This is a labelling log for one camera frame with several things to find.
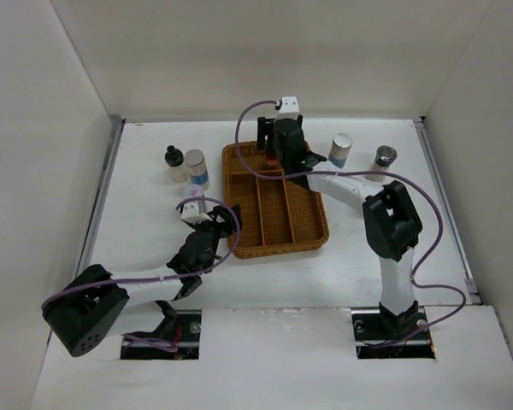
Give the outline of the black knob salt grinder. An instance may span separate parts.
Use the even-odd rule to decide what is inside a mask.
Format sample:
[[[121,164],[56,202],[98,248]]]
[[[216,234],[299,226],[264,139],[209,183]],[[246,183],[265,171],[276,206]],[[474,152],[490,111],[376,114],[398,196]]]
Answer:
[[[164,160],[168,165],[168,175],[175,183],[184,183],[188,180],[184,155],[180,149],[169,145]]]

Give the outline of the yellow cap sauce bottle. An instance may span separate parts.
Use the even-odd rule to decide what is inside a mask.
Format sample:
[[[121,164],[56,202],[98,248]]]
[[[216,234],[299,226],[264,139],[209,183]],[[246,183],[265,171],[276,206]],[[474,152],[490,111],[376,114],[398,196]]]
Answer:
[[[268,168],[277,168],[280,166],[280,160],[278,158],[276,148],[274,146],[274,139],[272,137],[267,137],[264,149],[264,161]]]

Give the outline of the blue label pepper jar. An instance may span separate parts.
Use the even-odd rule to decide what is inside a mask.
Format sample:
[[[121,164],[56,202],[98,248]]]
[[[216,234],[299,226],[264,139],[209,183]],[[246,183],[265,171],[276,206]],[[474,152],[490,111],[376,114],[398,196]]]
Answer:
[[[328,153],[328,160],[337,168],[345,166],[348,155],[352,146],[352,138],[347,133],[337,133],[332,140],[332,144]]]
[[[199,185],[203,190],[207,190],[209,174],[203,152],[199,149],[188,150],[185,154],[185,164],[191,182],[194,185]]]

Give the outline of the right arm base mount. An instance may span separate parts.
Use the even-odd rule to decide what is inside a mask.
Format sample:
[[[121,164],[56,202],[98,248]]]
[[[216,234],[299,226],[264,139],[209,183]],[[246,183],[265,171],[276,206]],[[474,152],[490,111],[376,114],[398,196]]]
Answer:
[[[385,327],[378,308],[353,309],[351,319],[360,360],[435,359],[430,331],[422,331],[428,323],[423,307],[409,321],[409,327],[398,334]]]

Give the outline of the black top salt grinder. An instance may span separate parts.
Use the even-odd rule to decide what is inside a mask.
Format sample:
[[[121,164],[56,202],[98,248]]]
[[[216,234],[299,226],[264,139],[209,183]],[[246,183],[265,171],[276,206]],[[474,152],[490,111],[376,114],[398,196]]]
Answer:
[[[389,170],[389,167],[397,158],[398,152],[392,146],[379,146],[375,151],[374,162],[369,168],[373,173],[367,174],[365,179],[376,183],[383,183],[386,180],[386,175],[383,173]]]

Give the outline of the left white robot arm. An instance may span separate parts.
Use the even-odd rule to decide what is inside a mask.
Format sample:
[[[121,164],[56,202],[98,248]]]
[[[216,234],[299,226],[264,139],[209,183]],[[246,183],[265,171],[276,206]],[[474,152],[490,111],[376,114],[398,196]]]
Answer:
[[[192,232],[165,266],[113,273],[94,264],[43,302],[44,321],[71,356],[88,354],[105,337],[116,335],[129,348],[143,344],[177,355],[183,330],[172,302],[190,296],[204,274],[224,262],[217,253],[219,242],[239,239],[243,227],[239,205],[214,204],[189,223]]]

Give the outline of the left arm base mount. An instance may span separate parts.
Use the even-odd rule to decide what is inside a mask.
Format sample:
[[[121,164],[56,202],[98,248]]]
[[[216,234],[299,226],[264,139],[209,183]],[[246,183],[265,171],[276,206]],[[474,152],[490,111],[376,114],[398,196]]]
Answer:
[[[201,310],[175,310],[168,302],[152,302],[158,322],[148,331],[123,337],[121,360],[197,360],[202,327]]]

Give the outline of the white lid sauce jar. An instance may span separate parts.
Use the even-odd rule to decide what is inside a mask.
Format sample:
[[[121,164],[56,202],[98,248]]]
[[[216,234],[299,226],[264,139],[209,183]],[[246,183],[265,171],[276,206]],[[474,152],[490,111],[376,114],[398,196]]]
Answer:
[[[184,200],[192,200],[193,198],[204,197],[203,188],[199,184],[189,184],[182,191]]]

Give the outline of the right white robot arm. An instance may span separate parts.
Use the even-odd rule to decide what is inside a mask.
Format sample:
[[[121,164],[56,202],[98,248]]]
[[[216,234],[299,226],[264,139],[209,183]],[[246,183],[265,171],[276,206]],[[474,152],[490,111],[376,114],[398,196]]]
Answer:
[[[382,292],[381,331],[403,337],[418,311],[410,275],[422,221],[409,192],[397,180],[379,184],[358,176],[341,176],[340,162],[311,151],[303,117],[257,119],[257,148],[275,153],[284,174],[306,190],[322,193],[363,213],[369,247],[379,257]]]

